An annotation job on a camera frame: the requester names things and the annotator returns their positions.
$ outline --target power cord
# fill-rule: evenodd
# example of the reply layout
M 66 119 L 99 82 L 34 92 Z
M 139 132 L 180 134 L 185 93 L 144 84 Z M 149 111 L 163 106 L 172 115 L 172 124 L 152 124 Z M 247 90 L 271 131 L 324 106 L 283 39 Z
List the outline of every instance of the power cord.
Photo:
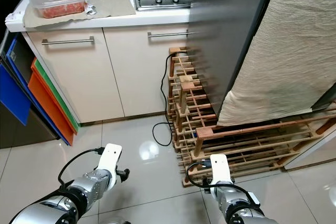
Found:
M 187 177 L 187 179 L 190 181 L 191 184 L 193 184 L 194 186 L 197 186 L 197 187 L 200 187 L 200 188 L 212 188 L 212 187 L 230 187 L 230 188 L 235 188 L 237 190 L 240 190 L 242 193 L 244 193 L 246 195 L 246 197 L 248 198 L 248 200 L 250 201 L 251 203 L 251 206 L 253 207 L 253 209 L 255 210 L 258 210 L 260 211 L 262 214 L 264 214 L 261 209 L 259 208 L 260 207 L 260 204 L 256 204 L 254 202 L 254 200 L 251 198 L 250 194 L 248 193 L 247 190 L 241 188 L 240 186 L 236 186 L 234 184 L 214 184 L 214 185 L 201 185 L 201 184 L 198 184 L 196 183 L 195 181 L 193 181 L 190 176 L 189 176 L 189 170 L 196 166 L 196 165 L 203 165 L 205 167 L 211 167 L 211 165 L 209 165 L 210 162 L 209 161 L 206 161 L 205 162 L 196 162 L 196 163 L 193 163 L 191 164 L 190 166 L 188 166 L 188 168 L 186 169 L 185 171 L 185 176 Z
M 62 168 L 62 170 L 59 172 L 58 174 L 58 181 L 61 184 L 61 189 L 65 189 L 66 188 L 66 184 L 64 183 L 64 181 L 62 180 L 62 175 L 63 172 L 65 171 L 65 169 L 74 161 L 76 160 L 78 157 L 80 157 L 81 155 L 85 154 L 85 153 L 89 153 L 89 152 L 97 152 L 98 155 L 103 154 L 105 148 L 104 147 L 100 147 L 100 148 L 96 148 L 96 149 L 90 149 L 90 150 L 86 150 L 83 151 L 81 153 L 79 153 L 77 156 L 75 156 L 74 158 L 72 158 L 69 162 L 67 162 L 67 164 Z
M 155 125 L 153 126 L 153 128 L 152 128 L 153 138 L 154 138 L 154 140 L 155 140 L 159 145 L 161 145 L 161 146 L 169 146 L 169 145 L 172 143 L 172 140 L 173 140 L 172 127 L 171 127 L 170 122 L 169 122 L 169 120 L 168 120 L 168 114 L 167 114 L 167 99 L 166 99 L 166 96 L 165 96 L 165 94 L 164 94 L 164 92 L 163 92 L 163 90 L 162 90 L 162 87 L 163 87 L 163 81 L 164 81 L 164 78 L 165 78 L 165 76 L 166 76 L 166 74 L 167 74 L 167 63 L 168 63 L 168 60 L 169 60 L 169 58 L 171 58 L 172 56 L 174 56 L 174 55 L 176 55 L 176 54 L 179 54 L 179 53 L 186 53 L 186 52 L 185 52 L 185 51 L 177 51 L 177 52 L 173 52 L 173 53 L 171 53 L 170 55 L 168 55 L 168 57 L 166 58 L 166 65 L 165 65 L 164 75 L 163 75 L 162 80 L 161 80 L 160 90 L 161 90 L 161 93 L 162 93 L 163 98 L 164 98 L 164 104 L 165 104 L 164 112 L 165 112 L 165 117 L 166 117 L 167 122 L 157 123 L 157 124 L 155 124 Z M 169 143 L 167 143 L 167 144 L 161 144 L 161 143 L 155 138 L 155 135 L 154 135 L 154 128 L 155 128 L 156 126 L 160 125 L 160 124 L 168 124 L 168 125 L 169 125 L 169 129 L 170 129 L 170 141 L 169 141 Z

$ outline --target orange cutting board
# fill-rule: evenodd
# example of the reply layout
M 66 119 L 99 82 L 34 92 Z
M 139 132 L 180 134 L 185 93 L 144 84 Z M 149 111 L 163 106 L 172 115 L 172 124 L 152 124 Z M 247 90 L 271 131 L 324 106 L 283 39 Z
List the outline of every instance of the orange cutting board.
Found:
M 34 72 L 28 87 L 68 143 L 72 145 L 74 132 Z
M 57 108 L 59 109 L 59 111 L 62 113 L 64 119 L 67 121 L 67 123 L 69 124 L 69 126 L 72 129 L 72 131 L 74 132 L 74 134 L 77 135 L 76 129 L 73 127 L 72 123 L 68 119 L 66 113 L 64 112 L 64 110 L 62 109 L 61 105 L 57 101 L 56 97 L 52 93 L 50 87 L 48 86 L 48 84 L 45 82 L 45 80 L 43 79 L 43 77 L 40 75 L 40 73 L 36 69 L 36 67 L 35 67 L 35 61 L 36 61 L 36 58 L 34 59 L 33 64 L 31 64 L 30 68 L 32 69 L 32 71 L 36 75 L 36 77 L 39 80 L 39 82 L 43 85 L 44 89 L 47 91 L 47 93 L 49 94 L 50 98 L 53 100 L 54 104 L 57 106 Z

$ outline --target beige cloth cover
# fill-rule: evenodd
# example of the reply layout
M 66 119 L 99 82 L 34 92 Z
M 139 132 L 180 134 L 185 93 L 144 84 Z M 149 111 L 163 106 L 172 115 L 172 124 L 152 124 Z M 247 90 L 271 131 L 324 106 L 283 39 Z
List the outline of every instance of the beige cloth cover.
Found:
M 28 4 L 23 23 L 25 27 L 38 27 L 43 25 L 51 25 L 69 20 L 104 18 L 113 16 L 124 16 L 135 14 L 134 7 L 130 0 L 88 0 L 90 4 L 96 7 L 97 13 L 94 15 L 87 15 L 85 12 L 69 14 L 55 18 L 42 18 L 38 16 L 35 9 Z
M 310 112 L 336 82 L 336 0 L 271 0 L 218 125 Z

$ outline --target red food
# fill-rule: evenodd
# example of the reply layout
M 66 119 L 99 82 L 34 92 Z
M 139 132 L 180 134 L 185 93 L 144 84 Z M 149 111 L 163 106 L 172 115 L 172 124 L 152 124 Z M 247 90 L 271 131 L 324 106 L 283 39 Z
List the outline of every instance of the red food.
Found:
M 84 2 L 44 8 L 40 9 L 40 12 L 43 18 L 54 18 L 73 13 L 81 13 L 84 12 Z

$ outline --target cabinet handle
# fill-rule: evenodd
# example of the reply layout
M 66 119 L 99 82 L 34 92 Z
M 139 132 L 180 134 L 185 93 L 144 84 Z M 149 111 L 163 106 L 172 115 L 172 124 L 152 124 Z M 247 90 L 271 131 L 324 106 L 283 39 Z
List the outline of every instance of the cabinet handle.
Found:
M 82 42 L 91 42 L 95 43 L 95 38 L 90 36 L 89 39 L 78 39 L 78 40 L 60 40 L 60 41 L 48 41 L 47 39 L 43 39 L 41 45 L 55 45 L 55 44 L 68 44 L 68 43 L 82 43 Z
M 188 35 L 188 34 L 192 34 L 190 32 L 185 32 L 185 33 L 173 33 L 173 34 L 152 34 L 150 31 L 147 32 L 147 36 L 149 38 L 153 38 L 153 37 L 167 37 L 167 36 L 177 36 L 177 35 Z

